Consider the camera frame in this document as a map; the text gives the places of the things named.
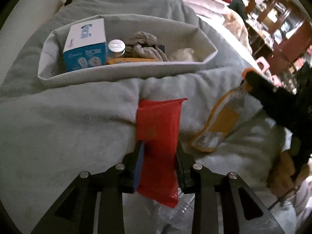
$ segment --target red snack packet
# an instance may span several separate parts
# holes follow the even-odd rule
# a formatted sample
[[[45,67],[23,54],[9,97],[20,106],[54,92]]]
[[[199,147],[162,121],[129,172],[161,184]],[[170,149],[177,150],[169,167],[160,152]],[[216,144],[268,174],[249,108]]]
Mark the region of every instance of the red snack packet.
[[[137,140],[144,141],[138,192],[168,207],[178,203],[175,157],[181,105],[186,98],[139,102]]]

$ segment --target bottle with white cap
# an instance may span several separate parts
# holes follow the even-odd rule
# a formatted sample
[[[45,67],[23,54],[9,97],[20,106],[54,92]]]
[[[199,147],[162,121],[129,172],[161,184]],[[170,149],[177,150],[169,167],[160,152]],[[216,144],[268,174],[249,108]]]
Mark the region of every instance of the bottle with white cap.
[[[124,57],[125,48],[122,40],[111,40],[106,48],[106,61]]]

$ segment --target metal screw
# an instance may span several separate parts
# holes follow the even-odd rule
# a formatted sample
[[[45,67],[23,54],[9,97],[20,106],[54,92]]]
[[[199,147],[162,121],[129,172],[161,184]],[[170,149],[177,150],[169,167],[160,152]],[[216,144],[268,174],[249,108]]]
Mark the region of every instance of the metal screw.
[[[123,163],[118,163],[115,168],[119,171],[123,170],[125,168],[124,164]]]
[[[79,174],[79,177],[80,178],[87,178],[89,176],[89,173],[88,172],[81,172],[80,174]]]
[[[195,170],[201,170],[202,169],[202,165],[200,163],[195,163],[195,164],[193,164],[193,168]]]
[[[237,179],[237,176],[238,176],[237,173],[235,172],[230,172],[228,175],[231,179]]]

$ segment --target plastic bottle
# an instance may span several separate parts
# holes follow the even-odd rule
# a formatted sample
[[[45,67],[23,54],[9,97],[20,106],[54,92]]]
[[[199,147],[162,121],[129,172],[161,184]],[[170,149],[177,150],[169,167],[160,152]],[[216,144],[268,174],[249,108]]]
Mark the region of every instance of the plastic bottle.
[[[179,202],[175,208],[160,205],[158,215],[171,226],[181,230],[183,233],[191,233],[195,194],[184,194],[178,190]]]

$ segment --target bed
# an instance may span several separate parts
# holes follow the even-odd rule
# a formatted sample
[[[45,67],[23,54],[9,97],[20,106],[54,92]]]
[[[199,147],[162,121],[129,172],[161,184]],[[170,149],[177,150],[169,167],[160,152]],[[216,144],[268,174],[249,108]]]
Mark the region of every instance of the bed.
[[[54,89],[40,83],[40,52],[52,30],[94,15],[125,13],[199,26],[218,53],[193,73]],[[133,150],[140,99],[188,98],[180,119],[184,150],[213,172],[237,172],[266,206],[272,204],[276,198],[266,188],[266,178],[289,140],[257,100],[247,96],[243,115],[215,152],[206,154],[188,146],[216,101],[240,84],[245,68],[256,67],[243,46],[234,48],[239,43],[235,40],[213,22],[205,23],[181,0],[74,0],[44,24],[25,44],[0,87],[0,199],[21,232],[31,232],[78,173],[103,172]],[[152,200],[139,194],[123,198],[126,233],[179,233],[165,227]],[[272,214],[286,234],[295,232],[291,203],[277,205]]]

